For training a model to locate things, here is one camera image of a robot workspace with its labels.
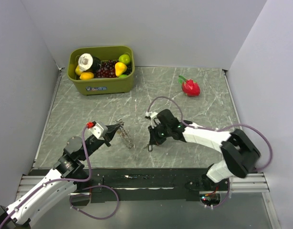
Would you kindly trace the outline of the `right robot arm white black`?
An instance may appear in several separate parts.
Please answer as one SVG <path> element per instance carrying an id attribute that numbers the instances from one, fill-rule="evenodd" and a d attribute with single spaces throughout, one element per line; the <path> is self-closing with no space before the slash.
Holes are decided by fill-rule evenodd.
<path id="1" fill-rule="evenodd" d="M 240 129 L 232 132 L 208 130 L 191 121 L 179 121 L 170 110 L 159 113 L 146 112 L 151 124 L 149 147 L 163 144 L 167 138 L 185 143 L 195 143 L 214 149 L 223 155 L 223 159 L 210 165 L 201 176 L 204 189 L 213 190 L 219 182 L 236 176 L 245 178 L 255 169 L 261 154 L 254 143 Z"/>

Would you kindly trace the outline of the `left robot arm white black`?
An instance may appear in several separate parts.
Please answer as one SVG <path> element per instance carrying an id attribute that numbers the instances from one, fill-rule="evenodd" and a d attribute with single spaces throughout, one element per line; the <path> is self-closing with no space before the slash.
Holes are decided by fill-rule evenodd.
<path id="1" fill-rule="evenodd" d="M 50 203 L 49 197 L 57 198 L 86 190 L 92 178 L 90 155 L 102 145 L 110 147 L 121 126 L 87 123 L 83 130 L 90 130 L 91 136 L 85 138 L 82 132 L 81 137 L 70 138 L 63 155 L 38 184 L 14 203 L 7 207 L 0 206 L 0 229 L 28 229 L 32 215 L 41 211 L 41 204 Z"/>

